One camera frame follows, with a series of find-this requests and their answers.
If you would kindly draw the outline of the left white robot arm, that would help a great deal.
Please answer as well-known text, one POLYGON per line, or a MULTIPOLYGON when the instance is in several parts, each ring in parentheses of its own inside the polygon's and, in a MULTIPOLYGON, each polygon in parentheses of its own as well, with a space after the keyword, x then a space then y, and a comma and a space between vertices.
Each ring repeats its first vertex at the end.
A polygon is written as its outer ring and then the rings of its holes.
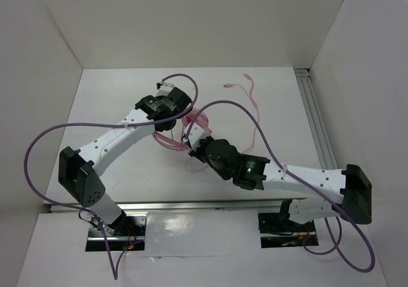
POLYGON ((91 210, 103 221, 103 228, 111 235, 125 235, 135 226, 135 221, 109 197, 100 177, 124 152, 142 138, 156 131, 169 131, 176 120, 161 124, 142 125, 131 123, 160 121, 183 112, 192 99, 177 87, 165 89, 155 96, 148 95, 135 104, 123 118, 119 128, 108 130, 93 142, 77 150, 64 148, 59 155, 59 184, 83 207, 91 210))

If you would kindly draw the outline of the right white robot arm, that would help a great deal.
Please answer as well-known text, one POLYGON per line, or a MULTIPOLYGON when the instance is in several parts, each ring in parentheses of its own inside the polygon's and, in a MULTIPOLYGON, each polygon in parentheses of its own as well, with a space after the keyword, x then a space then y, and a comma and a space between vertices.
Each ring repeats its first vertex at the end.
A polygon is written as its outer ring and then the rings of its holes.
POLYGON ((289 198, 281 203, 278 223, 283 230, 337 216, 355 224, 372 222, 372 184, 357 165, 336 170, 278 165, 265 157, 240 153, 227 140, 211 136, 190 138, 186 143, 191 157, 241 189, 305 194, 305 199, 289 198))

